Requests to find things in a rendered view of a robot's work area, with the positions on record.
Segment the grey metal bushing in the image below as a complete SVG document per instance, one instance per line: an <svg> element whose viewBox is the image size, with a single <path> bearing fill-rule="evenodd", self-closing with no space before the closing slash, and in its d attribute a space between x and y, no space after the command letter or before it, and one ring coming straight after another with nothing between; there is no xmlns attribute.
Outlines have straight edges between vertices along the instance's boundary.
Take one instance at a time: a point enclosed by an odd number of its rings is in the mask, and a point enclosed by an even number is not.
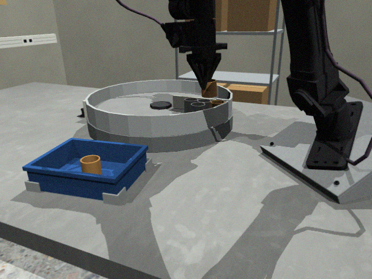
<svg viewBox="0 0 372 279"><path fill-rule="evenodd" d="M197 98L185 98L184 99L184 113L191 112L191 104L197 102Z"/></svg>
<svg viewBox="0 0 372 279"><path fill-rule="evenodd" d="M205 109L205 103L203 102L194 102L191 104L191 112L197 112Z"/></svg>
<svg viewBox="0 0 372 279"><path fill-rule="evenodd" d="M205 103L205 109L209 109L210 108L210 102L211 102L210 99L199 99L199 100L197 100L197 102L203 102L203 103Z"/></svg>

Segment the blue plastic tray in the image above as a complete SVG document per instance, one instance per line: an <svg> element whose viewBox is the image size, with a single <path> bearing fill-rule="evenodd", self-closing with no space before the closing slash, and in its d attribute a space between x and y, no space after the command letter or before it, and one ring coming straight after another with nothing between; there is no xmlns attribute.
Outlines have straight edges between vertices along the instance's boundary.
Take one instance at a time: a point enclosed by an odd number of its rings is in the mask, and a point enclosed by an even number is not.
<svg viewBox="0 0 372 279"><path fill-rule="evenodd" d="M70 138L22 168L41 191L102 201L102 193L132 186L145 170L146 151L145 145ZM81 172L80 159L88 155L101 158L102 175Z"/></svg>

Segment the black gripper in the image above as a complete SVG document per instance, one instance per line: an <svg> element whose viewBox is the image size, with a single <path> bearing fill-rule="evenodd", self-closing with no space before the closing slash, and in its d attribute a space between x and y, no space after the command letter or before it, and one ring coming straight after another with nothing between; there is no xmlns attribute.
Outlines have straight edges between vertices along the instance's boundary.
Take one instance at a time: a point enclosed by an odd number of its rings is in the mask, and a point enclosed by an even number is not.
<svg viewBox="0 0 372 279"><path fill-rule="evenodd" d="M201 88L206 88L221 61L221 53L216 50L227 49L227 43L216 43L216 19L190 20L194 26L194 46L180 46L179 53L187 54L187 62L196 75ZM201 60L199 60L201 59Z"/></svg>

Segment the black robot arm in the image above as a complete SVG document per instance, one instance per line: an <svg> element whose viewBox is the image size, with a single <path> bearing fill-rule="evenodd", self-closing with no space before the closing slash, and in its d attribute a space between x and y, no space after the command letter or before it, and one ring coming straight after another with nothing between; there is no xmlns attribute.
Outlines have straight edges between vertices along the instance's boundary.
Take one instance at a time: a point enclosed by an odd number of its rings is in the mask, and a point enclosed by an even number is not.
<svg viewBox="0 0 372 279"><path fill-rule="evenodd" d="M300 111L313 116L317 127L307 168L345 170L363 103L344 99L349 88L326 55L320 0L281 0L281 4L291 57L289 94ZM210 23L216 18L216 0L169 0L169 13L176 20ZM194 47L193 22L165 23L165 29L171 47Z"/></svg>

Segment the bronze bushing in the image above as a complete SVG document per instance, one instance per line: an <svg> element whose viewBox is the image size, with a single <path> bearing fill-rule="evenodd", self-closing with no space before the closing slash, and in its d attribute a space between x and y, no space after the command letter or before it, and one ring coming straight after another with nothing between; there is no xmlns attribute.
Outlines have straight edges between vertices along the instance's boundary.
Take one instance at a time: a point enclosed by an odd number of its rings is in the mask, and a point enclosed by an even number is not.
<svg viewBox="0 0 372 279"><path fill-rule="evenodd" d="M224 101L221 101L221 100L214 100L214 101L211 101L211 102L210 102L210 108L213 108L213 107L215 107L215 106L221 105L222 103L224 103Z"/></svg>
<svg viewBox="0 0 372 279"><path fill-rule="evenodd" d="M80 163L82 172L102 175L101 159L99 156L97 155L85 156L80 159Z"/></svg>
<svg viewBox="0 0 372 279"><path fill-rule="evenodd" d="M216 97L217 96L217 81L215 79L211 79L211 81L207 83L206 88L201 88L201 90L202 90L202 97L204 98Z"/></svg>

